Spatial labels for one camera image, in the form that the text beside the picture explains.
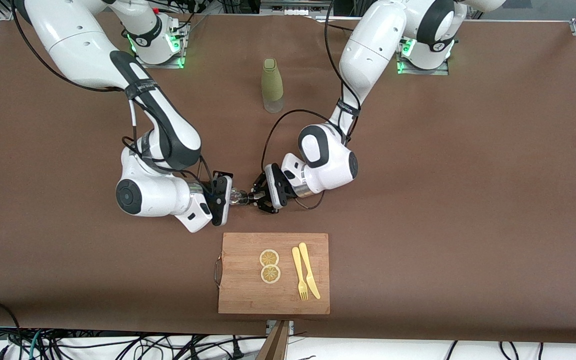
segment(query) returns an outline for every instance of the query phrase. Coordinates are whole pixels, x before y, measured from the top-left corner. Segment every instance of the gray floor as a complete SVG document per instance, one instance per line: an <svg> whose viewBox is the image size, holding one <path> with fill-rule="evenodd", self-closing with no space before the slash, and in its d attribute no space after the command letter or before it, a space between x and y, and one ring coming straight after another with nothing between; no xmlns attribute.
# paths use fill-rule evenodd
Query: gray floor
<svg viewBox="0 0 576 360"><path fill-rule="evenodd" d="M488 20L565 20L576 17L576 0L506 0L503 7L483 14Z"/></svg>

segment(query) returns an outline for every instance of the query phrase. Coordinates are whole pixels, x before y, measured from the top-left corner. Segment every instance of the brown table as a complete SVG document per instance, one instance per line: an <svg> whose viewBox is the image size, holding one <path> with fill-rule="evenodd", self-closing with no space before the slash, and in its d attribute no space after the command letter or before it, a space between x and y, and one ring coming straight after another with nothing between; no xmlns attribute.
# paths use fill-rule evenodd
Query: brown table
<svg viewBox="0 0 576 360"><path fill-rule="evenodd" d="M99 18L121 44L119 21ZM332 111L322 29L210 16L185 69L151 71L235 186L259 174L278 117L262 107L262 59L278 60L285 110ZM24 327L260 334L263 316L217 313L222 233L325 232L331 312L300 317L297 332L576 342L576 37L563 22L466 22L459 38L450 76L386 69L352 139L359 176L320 208L233 208L226 226L190 234L115 202L125 96L59 80L1 22L0 302ZM346 35L330 41L338 59ZM267 160L297 151L318 121L291 116Z"/></svg>

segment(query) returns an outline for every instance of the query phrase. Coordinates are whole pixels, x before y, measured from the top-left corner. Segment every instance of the bottle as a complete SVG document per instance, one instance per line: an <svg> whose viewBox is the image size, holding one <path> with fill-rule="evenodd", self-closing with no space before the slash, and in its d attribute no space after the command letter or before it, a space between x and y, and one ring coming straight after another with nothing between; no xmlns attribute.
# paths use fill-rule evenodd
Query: bottle
<svg viewBox="0 0 576 360"><path fill-rule="evenodd" d="M263 107L267 112L275 114L284 108L284 84L277 67L277 60L272 57L263 60L261 95Z"/></svg>

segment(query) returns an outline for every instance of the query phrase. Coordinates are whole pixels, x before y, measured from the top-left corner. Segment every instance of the teal cable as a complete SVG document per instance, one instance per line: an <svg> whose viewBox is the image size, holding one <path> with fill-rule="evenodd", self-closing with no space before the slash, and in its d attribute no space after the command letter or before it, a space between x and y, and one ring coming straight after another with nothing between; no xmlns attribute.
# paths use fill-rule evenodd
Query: teal cable
<svg viewBox="0 0 576 360"><path fill-rule="evenodd" d="M39 333L41 330L37 330L32 337L32 342L30 342L30 351L28 351L28 360L35 360L35 344L37 344L37 338L39 338Z"/></svg>

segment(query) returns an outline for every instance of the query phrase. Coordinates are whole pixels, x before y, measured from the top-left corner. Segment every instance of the cutting board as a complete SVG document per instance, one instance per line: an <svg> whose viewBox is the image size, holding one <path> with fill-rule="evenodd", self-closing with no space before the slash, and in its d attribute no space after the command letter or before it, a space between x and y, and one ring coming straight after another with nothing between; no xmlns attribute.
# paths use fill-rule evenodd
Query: cutting board
<svg viewBox="0 0 576 360"><path fill-rule="evenodd" d="M308 289L308 300L299 297L292 249L304 242L321 295ZM259 256L266 249L279 255L281 276L273 284L261 279ZM291 232L226 232L221 248L220 314L327 315L330 314L328 234ZM304 281L306 265L301 260Z"/></svg>

